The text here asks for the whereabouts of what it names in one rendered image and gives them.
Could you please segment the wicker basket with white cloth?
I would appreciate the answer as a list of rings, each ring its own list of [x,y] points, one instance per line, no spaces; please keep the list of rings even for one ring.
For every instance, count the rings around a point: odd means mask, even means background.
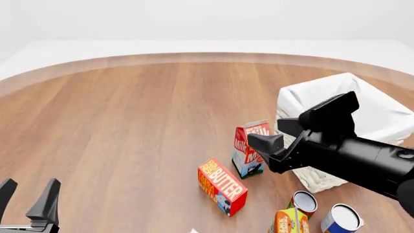
[[[283,87],[278,96],[279,118],[338,120],[351,116],[357,137],[394,146],[414,132],[414,112],[351,73]],[[289,146],[296,139],[275,128]],[[310,166],[293,170],[312,194],[347,183]]]

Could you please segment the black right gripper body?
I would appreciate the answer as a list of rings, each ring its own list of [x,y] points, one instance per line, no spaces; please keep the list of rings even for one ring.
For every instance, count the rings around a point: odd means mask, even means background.
[[[303,131],[288,148],[284,147],[283,135],[267,136],[270,171],[282,174],[289,170],[308,166],[312,153],[309,133],[312,131]]]

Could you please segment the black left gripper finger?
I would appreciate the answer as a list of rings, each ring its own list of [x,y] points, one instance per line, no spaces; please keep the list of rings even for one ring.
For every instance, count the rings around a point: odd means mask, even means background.
[[[48,224],[58,226],[58,197],[60,194],[61,183],[52,178],[46,185],[43,193],[26,213],[30,219],[31,227],[46,227]]]
[[[0,184],[0,219],[3,218],[8,202],[17,188],[17,183],[11,178],[7,178]]]

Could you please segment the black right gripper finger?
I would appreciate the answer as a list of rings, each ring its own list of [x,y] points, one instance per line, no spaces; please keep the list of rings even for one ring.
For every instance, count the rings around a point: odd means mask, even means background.
[[[284,155],[283,135],[259,135],[250,133],[247,135],[248,145],[254,149],[263,159],[280,157]]]
[[[297,139],[302,139],[302,128],[299,118],[279,118],[277,120],[278,130],[282,133],[286,133]]]

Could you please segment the red and orange butter box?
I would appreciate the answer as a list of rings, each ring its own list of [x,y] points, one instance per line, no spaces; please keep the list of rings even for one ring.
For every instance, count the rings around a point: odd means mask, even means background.
[[[228,217],[232,217],[245,206],[248,188],[216,158],[200,165],[197,176],[199,186]]]

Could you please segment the orange juice carton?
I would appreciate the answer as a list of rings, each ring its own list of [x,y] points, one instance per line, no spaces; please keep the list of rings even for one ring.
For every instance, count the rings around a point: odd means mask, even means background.
[[[308,217],[297,208],[277,211],[267,233],[310,233]]]

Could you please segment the red tin can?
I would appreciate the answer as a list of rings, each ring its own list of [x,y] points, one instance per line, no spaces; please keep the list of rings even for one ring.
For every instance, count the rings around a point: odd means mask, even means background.
[[[318,209],[318,202],[312,194],[300,190],[293,194],[287,205],[288,209],[294,207],[310,219]]]

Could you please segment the red and white milk carton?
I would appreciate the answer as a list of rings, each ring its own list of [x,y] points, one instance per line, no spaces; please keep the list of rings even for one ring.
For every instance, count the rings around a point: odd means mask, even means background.
[[[263,173],[265,167],[263,158],[248,145],[247,136],[250,133],[270,135],[268,120],[251,122],[235,130],[232,162],[242,179]]]

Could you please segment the blue and white tin can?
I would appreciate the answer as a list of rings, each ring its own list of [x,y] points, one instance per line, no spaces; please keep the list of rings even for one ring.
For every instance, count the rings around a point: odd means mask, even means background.
[[[363,225],[355,209],[343,203],[333,205],[320,223],[323,233],[355,233]]]

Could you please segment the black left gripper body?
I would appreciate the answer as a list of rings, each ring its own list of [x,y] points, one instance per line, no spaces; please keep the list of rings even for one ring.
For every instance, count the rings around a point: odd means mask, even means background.
[[[31,227],[30,225],[0,225],[0,233],[58,233],[60,228],[53,224],[45,227]]]

